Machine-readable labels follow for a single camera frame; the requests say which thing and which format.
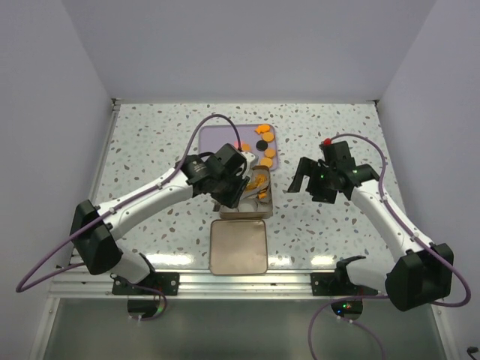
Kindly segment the gold tin lid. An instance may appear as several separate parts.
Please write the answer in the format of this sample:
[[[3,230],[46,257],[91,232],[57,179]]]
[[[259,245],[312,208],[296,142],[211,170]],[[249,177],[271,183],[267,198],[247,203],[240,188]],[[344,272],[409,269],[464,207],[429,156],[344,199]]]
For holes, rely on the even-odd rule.
[[[263,220],[215,220],[211,223],[209,270],[213,275],[262,275],[267,269],[267,235]]]

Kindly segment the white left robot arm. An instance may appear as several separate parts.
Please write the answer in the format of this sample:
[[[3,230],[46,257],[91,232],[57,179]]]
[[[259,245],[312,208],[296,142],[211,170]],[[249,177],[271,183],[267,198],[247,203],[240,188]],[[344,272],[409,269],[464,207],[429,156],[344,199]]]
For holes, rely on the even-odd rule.
[[[158,179],[118,199],[81,202],[70,230],[73,245],[91,275],[109,273],[132,287],[158,289],[146,256],[120,248],[118,240],[158,212],[199,195],[235,208],[257,161],[255,154],[226,144],[215,153],[185,155]]]

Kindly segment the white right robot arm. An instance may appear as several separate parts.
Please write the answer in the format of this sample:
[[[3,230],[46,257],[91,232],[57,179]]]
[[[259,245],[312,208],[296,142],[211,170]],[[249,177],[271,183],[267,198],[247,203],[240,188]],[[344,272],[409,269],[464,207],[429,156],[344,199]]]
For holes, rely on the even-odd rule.
[[[332,287],[367,287],[385,293],[399,311],[443,299],[451,292],[454,254],[447,244],[435,244],[418,230],[387,194],[380,175],[369,164],[358,164],[346,141],[326,140],[323,157],[301,157],[290,193],[306,191],[318,203],[335,203],[344,195],[372,223],[390,251],[386,268],[358,255],[337,262]]]

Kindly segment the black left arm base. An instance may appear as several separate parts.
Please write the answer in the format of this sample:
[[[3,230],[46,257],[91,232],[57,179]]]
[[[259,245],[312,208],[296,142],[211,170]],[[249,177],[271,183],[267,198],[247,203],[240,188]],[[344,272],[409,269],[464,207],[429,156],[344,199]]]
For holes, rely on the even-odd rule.
[[[152,269],[144,280],[134,285],[128,283],[123,277],[115,277],[112,294],[115,296],[147,296],[157,295],[160,292],[165,296],[177,296],[179,284],[180,274],[178,272],[158,272]]]

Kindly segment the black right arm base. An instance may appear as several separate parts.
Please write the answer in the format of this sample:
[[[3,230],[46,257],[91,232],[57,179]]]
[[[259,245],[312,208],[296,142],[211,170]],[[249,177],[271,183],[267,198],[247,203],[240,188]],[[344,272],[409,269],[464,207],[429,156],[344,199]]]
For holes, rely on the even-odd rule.
[[[313,296],[376,296],[386,291],[392,262],[376,262],[366,256],[351,256],[336,263],[333,272],[310,273]]]

